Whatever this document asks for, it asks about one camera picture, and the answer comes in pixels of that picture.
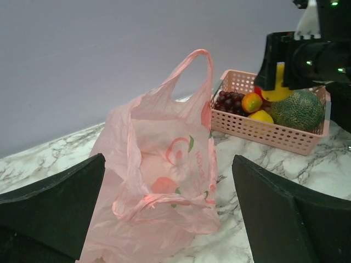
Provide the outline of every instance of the wall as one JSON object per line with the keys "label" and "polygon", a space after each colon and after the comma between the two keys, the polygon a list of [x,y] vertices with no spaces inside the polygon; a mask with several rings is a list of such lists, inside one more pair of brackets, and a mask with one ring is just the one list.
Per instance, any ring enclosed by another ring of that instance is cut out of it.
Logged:
{"label": "wall", "polygon": [[[257,72],[265,35],[294,30],[301,14],[289,0],[0,1],[0,157],[103,122],[197,48],[215,78]],[[199,59],[174,97],[204,72]]]}

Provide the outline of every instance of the plastic basket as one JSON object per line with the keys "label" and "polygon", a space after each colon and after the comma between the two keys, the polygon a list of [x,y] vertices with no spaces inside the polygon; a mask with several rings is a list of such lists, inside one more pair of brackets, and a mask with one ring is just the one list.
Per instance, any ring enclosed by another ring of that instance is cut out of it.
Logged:
{"label": "plastic basket", "polygon": [[236,70],[224,72],[211,101],[212,129],[300,155],[309,155],[319,141],[329,133],[331,103],[330,95],[325,87],[321,87],[316,91],[316,95],[324,105],[325,120],[312,133],[256,121],[213,108],[220,90],[225,92],[237,91],[244,94],[253,92],[255,76],[256,74],[253,73]]}

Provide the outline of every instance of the cantaloupe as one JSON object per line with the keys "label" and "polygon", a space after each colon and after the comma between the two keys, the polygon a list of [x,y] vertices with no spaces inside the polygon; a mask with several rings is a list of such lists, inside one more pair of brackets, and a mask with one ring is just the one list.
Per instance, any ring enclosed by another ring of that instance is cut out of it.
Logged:
{"label": "cantaloupe", "polygon": [[269,114],[275,124],[304,132],[312,132],[324,120],[322,103],[307,90],[296,90],[285,100],[272,102]]}

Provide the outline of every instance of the marble surface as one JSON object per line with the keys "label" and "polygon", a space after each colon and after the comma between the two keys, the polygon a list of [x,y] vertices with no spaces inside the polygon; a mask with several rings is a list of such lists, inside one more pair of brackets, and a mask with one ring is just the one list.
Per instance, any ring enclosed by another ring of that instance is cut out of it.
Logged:
{"label": "marble surface", "polygon": [[[1,159],[0,193],[85,160],[102,128],[103,124]],[[218,132],[214,138],[219,166],[217,210],[222,228],[213,235],[197,236],[190,247],[164,263],[253,262],[231,173],[234,155],[243,155],[306,187],[351,200],[351,135],[334,123],[329,136],[308,157]]]}

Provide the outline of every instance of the lemon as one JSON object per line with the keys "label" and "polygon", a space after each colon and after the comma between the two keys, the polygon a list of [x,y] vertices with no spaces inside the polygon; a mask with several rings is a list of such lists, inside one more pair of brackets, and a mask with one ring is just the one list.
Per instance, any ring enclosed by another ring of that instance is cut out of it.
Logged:
{"label": "lemon", "polygon": [[264,110],[260,110],[255,112],[254,114],[251,114],[249,116],[250,119],[255,119],[260,122],[268,122],[268,123],[274,123],[272,117],[266,113]]}
{"label": "lemon", "polygon": [[287,87],[282,87],[284,76],[284,64],[278,64],[276,67],[275,89],[270,91],[262,90],[261,95],[265,100],[276,102],[285,100],[293,91]]}

